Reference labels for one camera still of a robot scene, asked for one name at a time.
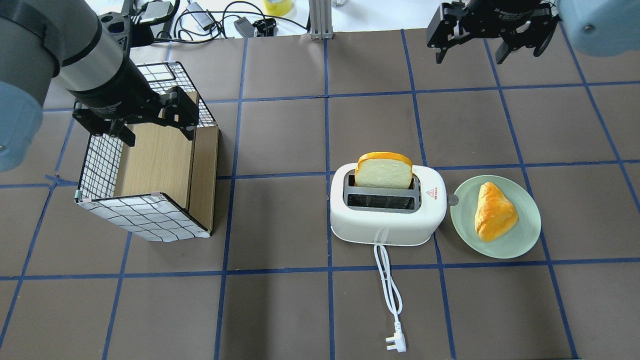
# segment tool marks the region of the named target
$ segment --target grid pattern fabric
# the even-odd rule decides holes
[[[179,62],[138,65],[149,85],[159,93],[173,86],[196,91]],[[198,101],[199,127],[215,126],[211,112]],[[109,136],[90,136],[78,183],[76,201],[92,213],[150,241],[175,241],[206,238],[204,230],[176,203],[162,193],[113,198],[124,143]]]
[[[204,231],[164,194],[153,193],[78,203],[84,209],[150,241],[208,238]]]

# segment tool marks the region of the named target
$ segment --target white toaster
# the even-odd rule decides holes
[[[341,166],[330,191],[331,230],[355,243],[416,246],[444,219],[447,192],[432,168],[414,165],[409,189],[355,186],[357,163]]]

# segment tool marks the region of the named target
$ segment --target warning label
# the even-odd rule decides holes
[[[429,191],[427,191],[427,195],[429,195],[430,197],[437,199],[438,198],[438,188],[433,188]]]

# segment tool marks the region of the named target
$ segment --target cable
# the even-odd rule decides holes
[[[156,34],[156,38],[161,37],[163,33],[166,33],[166,36],[168,36],[168,38],[171,38],[171,34],[170,34],[170,33],[169,33],[169,31],[167,31],[167,30],[160,30],[160,31],[158,31],[158,33]]]
[[[262,20],[264,20],[265,25],[267,24],[267,17],[264,16],[264,13],[262,12],[262,10],[256,6],[255,4],[251,4],[248,1],[243,1],[243,0],[238,0],[238,1],[232,1],[230,2],[225,9],[222,11],[222,19],[225,18],[225,14],[227,13],[227,10],[231,7],[231,5],[233,4],[247,4],[247,5],[251,5],[254,8],[258,9],[258,11],[260,12],[260,14],[262,15]],[[224,20],[222,21],[222,36],[224,36],[225,38],[227,38],[227,32],[225,31],[225,24],[224,24]]]
[[[226,11],[227,13],[233,13],[233,14],[238,14],[238,13],[247,13],[247,14],[251,14],[251,15],[260,15],[262,16],[263,14],[261,13],[257,13],[257,12],[230,12],[230,11]],[[180,21],[181,17],[185,16],[185,15],[189,15],[190,13],[209,13],[209,14],[213,14],[213,13],[223,13],[223,12],[212,12],[209,10],[202,10],[202,11],[195,11],[195,12],[183,12],[182,14],[180,14],[176,20],[176,23],[178,21]],[[299,26],[301,29],[304,29],[305,31],[309,32],[310,30],[308,30],[304,25],[300,24],[299,22],[296,22],[294,20],[291,19],[287,19],[286,17],[280,17],[280,16],[269,16],[272,17],[274,19],[280,19],[280,20],[284,20],[287,22],[290,22],[296,26]]]
[[[233,4],[236,4],[236,3],[249,4],[249,5],[253,6],[254,8],[258,9],[259,13],[256,13],[256,12],[229,11],[228,10],[229,7],[232,6]],[[211,17],[211,19],[213,20],[214,26],[211,27],[211,29],[209,30],[208,33],[204,33],[204,34],[203,33],[197,33],[195,31],[191,31],[191,30],[188,30],[188,29],[185,29],[185,28],[182,27],[182,18],[184,16],[187,16],[187,15],[193,15],[194,13],[207,13]],[[220,21],[217,21],[215,19],[214,15],[213,15],[214,13],[222,13],[223,14],[222,19]],[[248,3],[246,1],[233,1],[233,2],[229,3],[225,7],[225,9],[223,11],[221,11],[221,12],[220,11],[212,12],[212,11],[209,11],[209,10],[202,10],[202,11],[200,11],[200,10],[199,11],[187,11],[187,10],[185,10],[175,19],[175,24],[173,25],[173,31],[172,31],[173,32],[173,36],[172,37],[169,36],[170,38],[159,38],[158,36],[156,36],[154,42],[178,42],[178,43],[182,43],[182,44],[202,44],[202,43],[214,40],[214,39],[218,38],[219,36],[223,36],[224,38],[227,38],[227,34],[225,33],[224,20],[229,18],[229,17],[237,17],[238,19],[240,19],[241,17],[236,15],[238,13],[260,15],[266,21],[266,16],[262,12],[262,10],[259,7],[255,6],[254,4]],[[307,33],[310,31],[310,29],[308,29],[307,27],[301,25],[300,23],[298,23],[298,22],[296,22],[294,20],[287,19],[285,17],[279,17],[279,16],[270,16],[270,17],[276,18],[276,19],[280,19],[280,20],[284,20],[284,21],[287,21],[287,22],[291,22],[291,23],[299,26],[300,28],[304,29]],[[134,20],[134,23],[136,23],[135,20],[137,20],[138,23],[140,23],[141,19],[138,16],[136,19],[132,19],[132,20]],[[217,34],[213,35],[213,31],[215,29],[217,29],[218,32],[217,32]],[[183,39],[181,37],[181,35],[180,35],[182,33],[186,33],[187,35],[189,35],[190,39],[189,40]],[[196,36],[200,36],[200,37],[204,37],[204,36],[209,35],[210,37],[207,38],[207,39],[204,39],[204,40],[194,40],[192,35],[196,35]]]
[[[386,338],[387,343],[392,343],[392,345],[387,345],[387,350],[397,350],[398,352],[406,351],[406,343],[404,341],[404,334],[402,332],[402,325],[400,324],[400,319],[398,315],[402,313],[402,297],[400,296],[400,291],[396,286],[393,278],[391,278],[391,264],[389,263],[389,254],[387,253],[387,248],[383,245],[374,245],[373,252],[376,257],[376,264],[378,265],[378,272],[380,273],[380,281],[382,282],[382,290],[385,294],[385,302],[387,303],[387,308],[394,315],[394,335]]]
[[[378,265],[380,280],[382,281],[382,290],[385,293],[387,309],[389,309],[389,311],[394,315],[395,321],[399,321],[398,315],[402,313],[402,297],[400,297],[400,292],[398,291],[396,283],[393,278],[391,278],[391,266],[389,265],[389,254],[387,252],[387,248],[383,245],[375,245],[373,251],[376,256],[376,264]]]

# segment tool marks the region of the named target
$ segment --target storage box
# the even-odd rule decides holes
[[[182,64],[139,66],[161,94],[179,85],[197,94]],[[209,237],[213,230],[218,125],[198,98],[199,124],[190,142],[172,127],[139,124],[136,146],[90,136],[76,202],[123,229],[152,241]]]

